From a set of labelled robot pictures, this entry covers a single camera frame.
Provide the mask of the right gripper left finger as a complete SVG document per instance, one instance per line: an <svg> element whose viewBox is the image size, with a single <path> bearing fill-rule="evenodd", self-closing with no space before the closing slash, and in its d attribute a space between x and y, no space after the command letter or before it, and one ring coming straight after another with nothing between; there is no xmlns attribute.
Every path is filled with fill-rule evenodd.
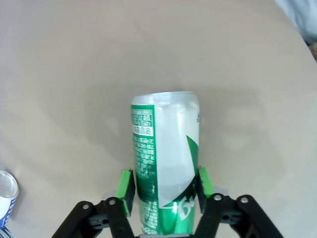
<svg viewBox="0 0 317 238"><path fill-rule="evenodd" d="M131 216L134 196L133 170L125 170L115 195L97 205L88 201L78 202L53 237L96 238L103 229L109 228L113 238L133 238L127 218Z"/></svg>

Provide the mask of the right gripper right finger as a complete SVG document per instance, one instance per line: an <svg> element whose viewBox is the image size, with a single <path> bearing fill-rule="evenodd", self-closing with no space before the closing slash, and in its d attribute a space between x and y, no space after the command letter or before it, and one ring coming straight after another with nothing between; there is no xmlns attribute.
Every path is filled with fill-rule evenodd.
<svg viewBox="0 0 317 238"><path fill-rule="evenodd" d="M214 192L208 171L198 168L196 193L202 217L195 238L214 238L220 224L227 224L240 238L281 238L282 234L259 203L248 194L232 199Z"/></svg>

